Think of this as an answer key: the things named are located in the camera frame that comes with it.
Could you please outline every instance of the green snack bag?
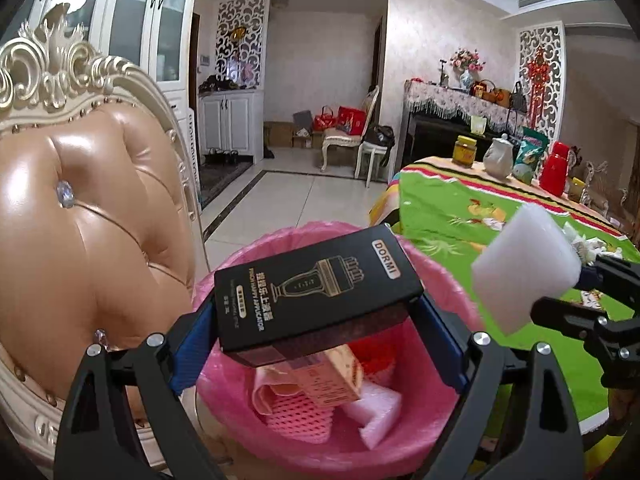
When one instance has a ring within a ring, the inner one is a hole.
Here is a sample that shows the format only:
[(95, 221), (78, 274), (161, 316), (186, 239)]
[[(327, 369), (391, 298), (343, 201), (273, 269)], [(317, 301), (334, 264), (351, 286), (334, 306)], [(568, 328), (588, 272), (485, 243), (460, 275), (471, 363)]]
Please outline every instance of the green snack bag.
[(540, 159), (549, 145), (549, 139), (545, 134), (526, 126), (522, 129), (524, 131), (522, 143), (511, 173), (519, 181), (530, 185)]

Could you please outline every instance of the green tablecloth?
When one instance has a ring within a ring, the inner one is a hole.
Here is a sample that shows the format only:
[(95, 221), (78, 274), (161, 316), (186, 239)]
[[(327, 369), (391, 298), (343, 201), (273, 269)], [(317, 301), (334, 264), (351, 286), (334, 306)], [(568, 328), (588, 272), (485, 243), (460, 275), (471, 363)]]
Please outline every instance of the green tablecloth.
[[(425, 162), (402, 170), (399, 180), (392, 183), (382, 200), (389, 202), (389, 194), (393, 193), (396, 193), (397, 207), (387, 205), (385, 208), (379, 204), (372, 210), (372, 220), (391, 219), (398, 232), (446, 267), (478, 304), (487, 332), (498, 342), (525, 349), (537, 341), (548, 342), (566, 377), (579, 420), (604, 410), (607, 391), (600, 386), (602, 370), (596, 359), (584, 351), (582, 343), (533, 324), (508, 337), (502, 334), (473, 294), (471, 263), (524, 202), (544, 206), (560, 227), (569, 222), (581, 235), (600, 238), (611, 251), (622, 248), (625, 259), (640, 262), (640, 253), (633, 244), (608, 224), (565, 205)], [(526, 268), (526, 255), (523, 259), (523, 268)], [(563, 299), (580, 303), (580, 292), (572, 290)], [(603, 296), (600, 303), (612, 319), (632, 315), (630, 309), (607, 296)]]

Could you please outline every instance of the white stool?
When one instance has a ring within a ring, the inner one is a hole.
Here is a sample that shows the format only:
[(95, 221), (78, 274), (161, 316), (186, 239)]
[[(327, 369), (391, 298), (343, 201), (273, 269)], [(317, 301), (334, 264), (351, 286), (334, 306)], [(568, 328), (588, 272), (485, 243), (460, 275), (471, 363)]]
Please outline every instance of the white stool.
[(376, 155), (385, 155), (386, 148), (384, 148), (383, 146), (378, 146), (377, 144), (371, 144), (366, 140), (361, 143), (360, 147), (358, 148), (358, 161), (356, 163), (356, 173), (353, 175), (354, 178), (358, 178), (358, 176), (360, 175), (360, 163), (362, 162), (363, 153), (371, 154), (369, 157), (369, 173), (367, 174), (367, 187), (369, 187), (369, 184), (371, 182), (371, 171), (373, 170), (373, 159), (376, 158)]

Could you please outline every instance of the crystal button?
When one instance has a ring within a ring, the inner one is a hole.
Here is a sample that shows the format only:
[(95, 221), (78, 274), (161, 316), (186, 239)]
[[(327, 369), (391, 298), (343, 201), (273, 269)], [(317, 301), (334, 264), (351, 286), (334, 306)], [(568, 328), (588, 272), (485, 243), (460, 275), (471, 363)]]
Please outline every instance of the crystal button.
[(65, 209), (69, 209), (74, 205), (74, 190), (71, 189), (71, 185), (66, 180), (61, 180), (56, 188), (58, 194), (58, 201), (60, 205)]

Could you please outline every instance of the white foam piece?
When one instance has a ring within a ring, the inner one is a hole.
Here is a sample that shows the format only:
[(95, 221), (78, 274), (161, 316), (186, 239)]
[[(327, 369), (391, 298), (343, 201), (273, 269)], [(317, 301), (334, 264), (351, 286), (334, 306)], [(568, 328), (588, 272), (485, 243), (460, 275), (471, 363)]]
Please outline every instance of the white foam piece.
[(359, 423), (365, 446), (374, 449), (391, 430), (400, 415), (402, 395), (367, 380), (362, 382), (360, 400), (343, 404), (344, 413)]
[(533, 303), (560, 298), (580, 278), (580, 258), (542, 207), (525, 204), (471, 265), (473, 288), (507, 335), (530, 322)]

